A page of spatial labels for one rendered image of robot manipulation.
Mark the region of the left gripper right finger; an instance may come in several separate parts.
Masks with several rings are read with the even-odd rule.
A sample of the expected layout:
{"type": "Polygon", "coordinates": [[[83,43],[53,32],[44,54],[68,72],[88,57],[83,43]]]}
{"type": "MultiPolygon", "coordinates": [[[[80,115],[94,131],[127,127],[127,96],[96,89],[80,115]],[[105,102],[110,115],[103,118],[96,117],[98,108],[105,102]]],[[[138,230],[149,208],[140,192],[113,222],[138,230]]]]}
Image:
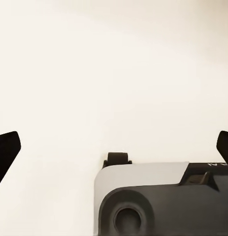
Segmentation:
{"type": "Polygon", "coordinates": [[[228,164],[228,132],[221,131],[219,133],[216,148],[225,162],[228,164]]]}

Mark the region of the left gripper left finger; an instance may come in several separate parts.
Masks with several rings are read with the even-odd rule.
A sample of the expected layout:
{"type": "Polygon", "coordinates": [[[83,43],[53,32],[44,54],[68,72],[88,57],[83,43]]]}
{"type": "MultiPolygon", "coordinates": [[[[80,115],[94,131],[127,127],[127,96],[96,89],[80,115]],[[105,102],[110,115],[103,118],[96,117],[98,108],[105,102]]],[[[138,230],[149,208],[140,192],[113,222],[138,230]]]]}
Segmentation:
{"type": "Polygon", "coordinates": [[[17,131],[0,135],[0,183],[21,150],[17,131]]]}

